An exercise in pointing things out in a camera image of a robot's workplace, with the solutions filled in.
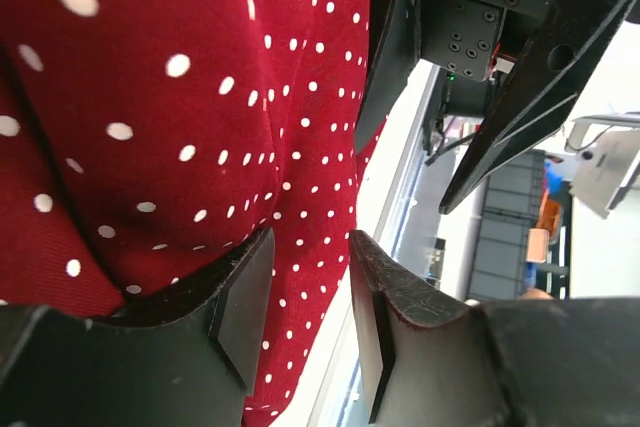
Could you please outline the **red polka dot skirt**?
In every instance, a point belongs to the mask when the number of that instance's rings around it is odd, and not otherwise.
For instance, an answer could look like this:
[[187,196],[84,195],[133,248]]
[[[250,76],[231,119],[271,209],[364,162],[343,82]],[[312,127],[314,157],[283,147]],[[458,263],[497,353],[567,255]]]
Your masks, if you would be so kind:
[[246,426],[349,264],[370,0],[1,0],[1,302],[107,315],[275,234]]

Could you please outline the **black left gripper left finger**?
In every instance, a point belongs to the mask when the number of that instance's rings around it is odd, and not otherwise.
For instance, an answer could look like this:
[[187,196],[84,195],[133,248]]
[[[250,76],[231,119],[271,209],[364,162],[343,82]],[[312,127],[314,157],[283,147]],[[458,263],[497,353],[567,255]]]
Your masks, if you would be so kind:
[[272,278],[262,229],[108,317],[1,310],[5,426],[237,426],[253,393]]

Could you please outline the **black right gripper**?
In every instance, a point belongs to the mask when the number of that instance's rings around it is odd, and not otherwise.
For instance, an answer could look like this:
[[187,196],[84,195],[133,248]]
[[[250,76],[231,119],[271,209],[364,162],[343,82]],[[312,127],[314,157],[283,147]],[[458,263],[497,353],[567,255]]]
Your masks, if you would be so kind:
[[635,1],[370,0],[354,151],[375,136],[420,59],[420,7],[425,60],[475,82],[500,57],[516,61],[442,197],[440,212],[451,213],[489,174],[560,129]]

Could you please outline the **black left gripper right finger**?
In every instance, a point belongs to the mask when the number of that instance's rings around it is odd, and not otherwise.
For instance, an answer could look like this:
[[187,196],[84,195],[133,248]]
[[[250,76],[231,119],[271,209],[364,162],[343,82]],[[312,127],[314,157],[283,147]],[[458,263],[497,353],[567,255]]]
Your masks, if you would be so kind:
[[639,302],[469,306],[349,239],[363,404],[375,426],[635,426]]

